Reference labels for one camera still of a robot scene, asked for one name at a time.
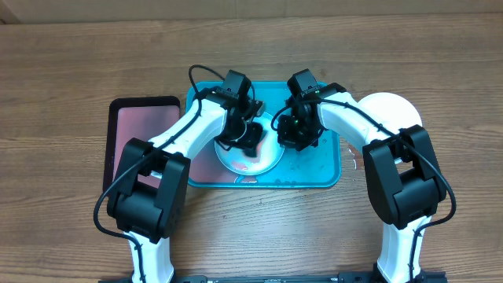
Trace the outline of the white plate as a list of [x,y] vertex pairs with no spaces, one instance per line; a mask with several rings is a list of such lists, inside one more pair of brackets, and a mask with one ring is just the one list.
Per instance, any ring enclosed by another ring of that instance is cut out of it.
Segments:
[[378,92],[362,98],[358,105],[366,114],[388,130],[399,130],[414,125],[423,126],[420,113],[412,103],[397,94]]

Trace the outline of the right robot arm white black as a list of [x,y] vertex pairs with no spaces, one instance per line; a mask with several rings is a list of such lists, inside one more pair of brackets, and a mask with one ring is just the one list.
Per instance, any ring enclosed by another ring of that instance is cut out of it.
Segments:
[[405,98],[375,93],[360,101],[327,86],[293,94],[271,122],[280,145],[298,151],[326,130],[346,139],[363,158],[369,201],[384,224],[380,256],[366,282],[445,282],[420,268],[426,228],[449,186],[420,115]]

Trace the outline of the pink and green sponge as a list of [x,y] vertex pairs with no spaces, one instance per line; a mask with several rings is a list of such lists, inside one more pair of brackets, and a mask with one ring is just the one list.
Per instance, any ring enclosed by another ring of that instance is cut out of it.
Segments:
[[255,158],[259,157],[260,148],[258,145],[253,148],[246,148],[243,150],[243,153],[246,157],[251,158],[251,159],[255,159]]

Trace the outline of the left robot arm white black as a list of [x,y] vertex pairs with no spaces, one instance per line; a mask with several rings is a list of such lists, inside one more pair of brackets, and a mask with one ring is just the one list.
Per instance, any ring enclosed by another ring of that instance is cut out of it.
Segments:
[[217,138],[236,149],[254,150],[263,135],[254,121],[263,103],[247,93],[205,88],[189,111],[148,141],[131,138],[123,147],[116,175],[97,206],[107,204],[118,230],[129,242],[130,282],[172,282],[170,238],[185,203],[192,159]]

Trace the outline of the light blue plate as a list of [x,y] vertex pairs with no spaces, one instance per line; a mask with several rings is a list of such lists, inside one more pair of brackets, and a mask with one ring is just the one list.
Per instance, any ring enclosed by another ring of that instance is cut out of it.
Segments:
[[226,151],[215,141],[216,155],[227,169],[239,175],[260,175],[279,163],[285,149],[278,144],[277,132],[270,126],[272,118],[267,112],[254,118],[263,127],[263,136],[256,147],[256,157],[246,156],[243,149],[232,148]]

